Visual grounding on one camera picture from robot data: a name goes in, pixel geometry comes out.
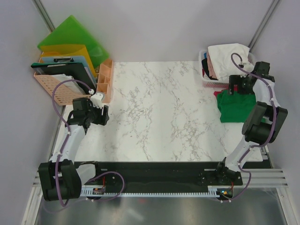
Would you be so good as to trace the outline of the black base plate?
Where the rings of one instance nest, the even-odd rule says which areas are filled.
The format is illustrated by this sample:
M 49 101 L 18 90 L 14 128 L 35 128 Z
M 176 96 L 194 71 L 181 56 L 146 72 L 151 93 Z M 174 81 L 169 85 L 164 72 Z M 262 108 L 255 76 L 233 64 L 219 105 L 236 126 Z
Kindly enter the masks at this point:
M 126 187 L 132 183 L 196 184 L 207 186 L 241 186 L 241 173 L 225 167 L 224 162 L 76 162 L 76 166 L 94 165 L 96 175 L 118 172 Z

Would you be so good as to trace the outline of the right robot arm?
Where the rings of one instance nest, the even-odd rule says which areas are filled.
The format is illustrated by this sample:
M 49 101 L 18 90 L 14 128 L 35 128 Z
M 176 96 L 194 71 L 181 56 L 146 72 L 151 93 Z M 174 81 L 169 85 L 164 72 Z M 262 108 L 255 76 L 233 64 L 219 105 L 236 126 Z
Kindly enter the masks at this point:
M 288 115 L 288 110 L 276 100 L 275 79 L 269 75 L 269 70 L 269 63 L 259 61 L 252 72 L 229 76 L 228 94 L 232 96 L 237 87 L 239 94 L 255 95 L 256 104 L 243 124 L 241 141 L 217 166 L 214 177 L 219 184 L 226 184 L 241 171 L 254 148 L 274 142 Z

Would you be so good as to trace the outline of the white laundry basket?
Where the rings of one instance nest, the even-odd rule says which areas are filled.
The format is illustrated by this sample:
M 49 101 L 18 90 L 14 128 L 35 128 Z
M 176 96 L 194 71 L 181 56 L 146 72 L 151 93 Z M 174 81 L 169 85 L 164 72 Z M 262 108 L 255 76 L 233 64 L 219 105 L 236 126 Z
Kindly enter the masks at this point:
M 207 51 L 206 50 L 201 50 L 199 52 L 199 67 L 200 67 L 200 71 L 201 71 L 201 79 L 202 79 L 202 84 L 205 87 L 213 87 L 213 88 L 226 88 L 228 87 L 229 82 L 222 82 L 219 80 L 213 80 L 212 78 L 210 78 L 209 76 L 207 76 L 202 68 L 202 60 L 204 58 L 207 58 Z M 249 57 L 248 60 L 254 65 L 255 63 L 255 58 L 253 56 L 253 54 L 251 52 L 249 52 Z

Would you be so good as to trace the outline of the white t shirt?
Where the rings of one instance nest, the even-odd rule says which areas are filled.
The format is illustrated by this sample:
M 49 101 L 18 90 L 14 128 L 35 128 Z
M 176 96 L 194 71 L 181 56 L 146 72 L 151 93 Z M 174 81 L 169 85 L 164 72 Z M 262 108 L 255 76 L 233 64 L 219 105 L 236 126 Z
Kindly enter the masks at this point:
M 238 43 L 211 45 L 207 53 L 209 53 L 217 80 L 225 83 L 229 82 L 230 75 L 245 75 L 233 62 L 238 66 L 241 62 L 250 62 L 248 60 L 249 48 Z

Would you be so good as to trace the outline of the blue clipboard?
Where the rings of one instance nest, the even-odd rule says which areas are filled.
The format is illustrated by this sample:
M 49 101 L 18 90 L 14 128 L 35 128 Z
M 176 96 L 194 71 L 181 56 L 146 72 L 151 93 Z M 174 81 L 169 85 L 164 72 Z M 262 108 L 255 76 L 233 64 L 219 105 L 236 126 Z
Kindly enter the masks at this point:
M 92 65 L 91 59 L 83 55 L 73 55 L 73 56 L 42 56 L 41 60 L 44 63 L 59 63 L 59 62 L 80 62 L 85 68 L 89 69 L 90 74 L 93 75 L 93 79 L 97 78 L 97 74 Z

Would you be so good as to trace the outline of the green plastic folder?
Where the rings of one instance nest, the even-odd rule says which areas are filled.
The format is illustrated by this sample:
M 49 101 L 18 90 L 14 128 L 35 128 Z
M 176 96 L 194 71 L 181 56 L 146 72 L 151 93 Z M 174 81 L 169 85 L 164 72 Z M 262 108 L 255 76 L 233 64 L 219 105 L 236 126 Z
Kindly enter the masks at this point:
M 45 37 L 37 47 L 42 49 L 43 46 L 49 45 L 84 45 L 94 67 L 109 58 L 107 50 L 72 15 Z

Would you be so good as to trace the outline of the red t shirt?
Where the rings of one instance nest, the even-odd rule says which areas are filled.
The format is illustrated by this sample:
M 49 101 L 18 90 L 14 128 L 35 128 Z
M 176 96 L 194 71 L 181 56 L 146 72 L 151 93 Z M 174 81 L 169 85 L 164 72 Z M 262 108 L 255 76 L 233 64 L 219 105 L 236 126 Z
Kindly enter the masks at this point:
M 228 89 L 223 89 L 223 90 L 215 91 L 213 94 L 214 94 L 215 97 L 217 97 L 218 94 L 222 93 L 223 91 L 228 91 Z

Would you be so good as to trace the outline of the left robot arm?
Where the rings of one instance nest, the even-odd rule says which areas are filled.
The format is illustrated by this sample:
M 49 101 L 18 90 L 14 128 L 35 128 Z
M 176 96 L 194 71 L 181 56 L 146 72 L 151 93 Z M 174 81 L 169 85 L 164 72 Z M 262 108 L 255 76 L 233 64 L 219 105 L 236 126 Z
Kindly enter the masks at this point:
M 109 120 L 108 106 L 102 102 L 103 94 L 73 100 L 73 110 L 64 121 L 65 131 L 57 152 L 38 168 L 40 183 L 46 201 L 78 198 L 87 181 L 99 184 L 103 173 L 92 165 L 75 166 L 75 156 L 91 124 L 104 126 Z

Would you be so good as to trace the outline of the black binder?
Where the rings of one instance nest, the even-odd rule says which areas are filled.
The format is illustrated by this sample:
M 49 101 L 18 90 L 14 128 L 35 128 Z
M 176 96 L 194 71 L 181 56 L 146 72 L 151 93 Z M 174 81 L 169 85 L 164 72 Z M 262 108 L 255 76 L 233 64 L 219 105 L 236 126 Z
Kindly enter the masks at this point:
M 30 66 L 38 75 L 49 75 L 60 82 L 79 80 L 94 91 L 96 86 L 91 75 L 80 62 L 75 63 L 33 63 Z

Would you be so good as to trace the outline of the pink t shirt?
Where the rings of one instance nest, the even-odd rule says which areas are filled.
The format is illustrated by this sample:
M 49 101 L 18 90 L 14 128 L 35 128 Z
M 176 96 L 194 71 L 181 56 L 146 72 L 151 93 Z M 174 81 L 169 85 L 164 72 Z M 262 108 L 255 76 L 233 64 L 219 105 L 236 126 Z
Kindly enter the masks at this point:
M 208 65 L 209 77 L 212 78 L 213 80 L 217 80 L 217 76 L 215 74 L 209 53 L 207 53 L 207 65 Z

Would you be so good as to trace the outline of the green t shirt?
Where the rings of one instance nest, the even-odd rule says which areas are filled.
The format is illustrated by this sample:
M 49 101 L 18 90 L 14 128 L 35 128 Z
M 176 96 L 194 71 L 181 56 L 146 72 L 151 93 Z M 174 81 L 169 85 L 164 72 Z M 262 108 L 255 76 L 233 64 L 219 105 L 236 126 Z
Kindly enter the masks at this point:
M 216 97 L 221 123 L 243 123 L 256 104 L 255 95 L 229 95 L 223 91 Z

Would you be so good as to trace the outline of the peach file organizer basket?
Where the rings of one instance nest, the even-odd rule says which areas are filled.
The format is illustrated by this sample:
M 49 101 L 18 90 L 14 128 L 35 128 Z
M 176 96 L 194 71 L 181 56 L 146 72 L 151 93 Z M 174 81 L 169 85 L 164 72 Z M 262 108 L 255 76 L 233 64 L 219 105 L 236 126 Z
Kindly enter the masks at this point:
M 102 92 L 104 98 L 102 102 L 108 104 L 113 94 L 113 70 L 114 62 L 108 58 L 100 64 L 97 70 L 96 91 Z M 69 80 L 66 75 L 39 75 L 34 73 L 34 78 L 39 84 L 52 95 L 54 88 L 62 81 Z M 75 98 L 90 97 L 88 92 L 84 91 L 85 86 L 76 82 L 67 82 L 58 87 L 54 94 L 54 100 L 58 105 L 71 105 Z

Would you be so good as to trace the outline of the yellow plastic folder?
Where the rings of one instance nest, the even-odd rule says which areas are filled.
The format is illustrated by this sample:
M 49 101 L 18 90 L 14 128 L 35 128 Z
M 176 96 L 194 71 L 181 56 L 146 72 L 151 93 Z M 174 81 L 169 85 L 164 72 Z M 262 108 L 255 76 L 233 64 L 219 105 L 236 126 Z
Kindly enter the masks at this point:
M 87 51 L 85 45 L 79 44 L 61 44 L 61 45 L 44 45 L 41 46 L 42 54 L 41 57 L 52 57 L 52 56 L 61 56 L 61 57 L 73 57 L 73 56 L 83 56 L 87 65 L 93 74 L 96 77 L 96 72 L 92 64 L 90 55 Z

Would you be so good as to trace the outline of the black t shirt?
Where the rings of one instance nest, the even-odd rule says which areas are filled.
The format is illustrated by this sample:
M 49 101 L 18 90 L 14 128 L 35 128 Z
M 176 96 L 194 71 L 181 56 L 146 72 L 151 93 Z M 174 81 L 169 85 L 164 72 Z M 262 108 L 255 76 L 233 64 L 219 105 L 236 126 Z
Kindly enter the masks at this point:
M 203 68 L 205 74 L 206 74 L 207 76 L 209 76 L 209 69 L 208 69 L 207 58 L 204 58 L 204 59 L 202 60 L 202 68 Z

